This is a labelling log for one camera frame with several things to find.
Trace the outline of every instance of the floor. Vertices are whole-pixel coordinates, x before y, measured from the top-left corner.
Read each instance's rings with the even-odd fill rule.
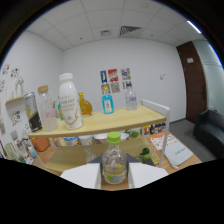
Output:
[[[181,120],[170,124],[170,132],[182,141],[202,162],[215,160],[215,156],[193,137],[194,124]]]

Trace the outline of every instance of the shelf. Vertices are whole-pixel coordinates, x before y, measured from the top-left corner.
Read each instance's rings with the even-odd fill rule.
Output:
[[[152,148],[144,137],[120,142],[120,149],[123,152],[135,157],[136,159],[137,156],[142,152],[142,149],[145,147]],[[90,146],[90,148],[91,151],[96,154],[96,156],[100,156],[108,149],[108,145],[97,144]],[[46,166],[48,169],[64,172],[65,170],[85,165],[85,155],[86,153],[84,150],[84,146],[58,147],[57,151],[48,161]],[[155,165],[159,163],[159,157],[155,153],[152,157],[152,160]]]
[[[14,102],[14,101],[23,99],[23,98],[24,98],[24,96],[18,96],[18,97],[15,97],[15,98],[11,98],[11,99],[7,100],[7,101],[5,102],[5,104],[8,104],[8,103],[11,103],[11,102]]]
[[[84,125],[75,130],[68,130],[65,122],[58,120],[58,128],[52,132],[43,129],[37,133],[30,132],[29,137],[73,137],[107,133],[110,131],[127,130],[130,128],[143,127],[166,120],[166,117],[143,105],[138,105],[137,110],[128,111],[126,107],[115,109],[112,114],[104,114],[103,111],[93,112],[90,117],[84,117]]]

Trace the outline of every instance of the ceiling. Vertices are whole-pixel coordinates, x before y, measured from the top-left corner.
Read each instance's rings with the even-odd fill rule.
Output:
[[[27,31],[64,51],[93,41],[122,38],[122,26],[141,28],[122,37],[149,39],[172,46],[205,39],[186,18],[152,0],[71,0],[43,14]],[[105,30],[110,30],[111,35],[101,36]]]

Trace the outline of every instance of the door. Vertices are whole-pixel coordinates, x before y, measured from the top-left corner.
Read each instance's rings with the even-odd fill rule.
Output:
[[[184,70],[187,111],[186,120],[195,124],[197,113],[207,108],[207,92],[199,55],[190,41],[177,47]]]

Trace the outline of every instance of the air vent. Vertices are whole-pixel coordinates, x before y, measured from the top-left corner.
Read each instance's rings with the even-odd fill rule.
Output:
[[[142,33],[141,27],[122,26],[120,30],[120,37],[139,38],[141,33]]]
[[[101,31],[101,36],[110,36],[111,35],[111,30],[103,30]]]

